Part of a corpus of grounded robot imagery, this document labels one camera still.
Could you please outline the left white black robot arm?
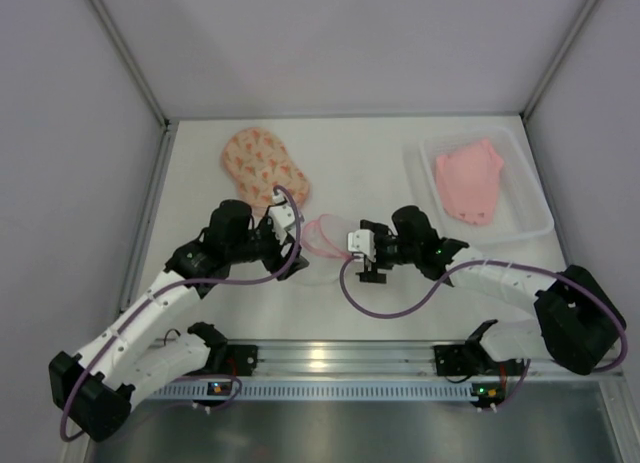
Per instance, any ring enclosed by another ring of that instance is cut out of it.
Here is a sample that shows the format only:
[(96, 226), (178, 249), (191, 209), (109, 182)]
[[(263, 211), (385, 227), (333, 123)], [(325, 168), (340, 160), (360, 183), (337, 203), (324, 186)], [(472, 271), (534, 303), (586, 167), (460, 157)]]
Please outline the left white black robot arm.
[(283, 281), (308, 267), (301, 254), (302, 216), (292, 194), (276, 186), (265, 215), (255, 220), (249, 204), (228, 199), (212, 212), (198, 236), (178, 247), (150, 287), (93, 341), (76, 352), (61, 351), (48, 365), (59, 433), (67, 424), (95, 442), (111, 438), (136, 406), (166, 384), (195, 371), (217, 372), (226, 338), (211, 324), (196, 323), (174, 343), (154, 350), (158, 334), (230, 278), (239, 264), (259, 262), (267, 276), (252, 285)]

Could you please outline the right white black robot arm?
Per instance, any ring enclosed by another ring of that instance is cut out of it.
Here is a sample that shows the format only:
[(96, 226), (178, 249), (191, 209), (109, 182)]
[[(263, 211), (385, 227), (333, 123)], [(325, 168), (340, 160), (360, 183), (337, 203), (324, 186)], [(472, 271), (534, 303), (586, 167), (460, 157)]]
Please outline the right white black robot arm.
[(626, 358), (626, 321), (587, 269), (570, 265), (554, 272), (490, 259), (467, 242), (440, 236), (416, 206), (395, 211), (392, 222), (387, 226), (363, 220), (348, 234), (350, 259), (363, 265), (360, 282), (383, 284), (387, 271), (411, 265), (433, 286), (405, 310), (369, 310), (367, 316), (409, 316), (447, 285), (494, 298), (527, 315), (518, 322), (496, 317), (483, 322), (464, 344), (476, 357), (492, 363), (544, 358), (578, 375), (611, 370)]

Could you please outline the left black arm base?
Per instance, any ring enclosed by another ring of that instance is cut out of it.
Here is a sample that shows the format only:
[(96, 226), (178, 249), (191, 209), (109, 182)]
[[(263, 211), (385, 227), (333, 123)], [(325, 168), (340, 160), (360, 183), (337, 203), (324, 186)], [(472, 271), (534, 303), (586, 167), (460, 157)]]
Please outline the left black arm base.
[(224, 343), (210, 350), (201, 374), (251, 376), (258, 363), (258, 347), (248, 344)]

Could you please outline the floral orange bra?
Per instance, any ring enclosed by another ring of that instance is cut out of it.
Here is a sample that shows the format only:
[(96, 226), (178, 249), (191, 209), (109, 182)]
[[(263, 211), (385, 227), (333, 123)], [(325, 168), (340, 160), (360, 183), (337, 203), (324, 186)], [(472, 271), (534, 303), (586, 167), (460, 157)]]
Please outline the floral orange bra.
[(310, 182), (289, 155), (282, 140), (271, 131), (251, 127), (234, 134), (225, 145), (221, 161), (240, 197), (263, 215), (272, 203), (276, 185), (285, 187), (301, 207), (310, 195)]

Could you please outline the white mesh laundry bag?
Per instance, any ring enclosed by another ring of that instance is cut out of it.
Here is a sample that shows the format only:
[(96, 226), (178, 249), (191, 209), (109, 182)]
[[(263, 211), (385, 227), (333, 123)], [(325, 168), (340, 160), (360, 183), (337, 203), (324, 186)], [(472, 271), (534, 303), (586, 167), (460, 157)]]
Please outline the white mesh laundry bag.
[(343, 263), (349, 258), (348, 234), (358, 224), (334, 214), (321, 214), (302, 230), (302, 255), (308, 260), (299, 282), (307, 286), (332, 284), (339, 278)]

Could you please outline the pink cloth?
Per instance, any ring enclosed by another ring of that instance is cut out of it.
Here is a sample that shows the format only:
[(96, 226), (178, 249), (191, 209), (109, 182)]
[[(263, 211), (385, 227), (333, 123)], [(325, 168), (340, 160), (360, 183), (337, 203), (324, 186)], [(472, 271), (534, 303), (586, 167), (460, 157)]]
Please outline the pink cloth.
[(439, 155), (435, 182), (445, 212), (470, 225), (489, 225), (500, 195), (503, 167), (503, 158), (487, 138)]

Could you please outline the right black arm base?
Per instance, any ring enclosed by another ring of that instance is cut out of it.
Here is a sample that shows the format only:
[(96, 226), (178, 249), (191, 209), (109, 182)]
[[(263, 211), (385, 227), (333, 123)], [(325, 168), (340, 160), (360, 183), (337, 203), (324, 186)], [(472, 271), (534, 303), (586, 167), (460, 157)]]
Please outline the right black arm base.
[(524, 363), (515, 359), (498, 362), (480, 345), (478, 336), (463, 343), (436, 345), (436, 373), (442, 377), (521, 376)]

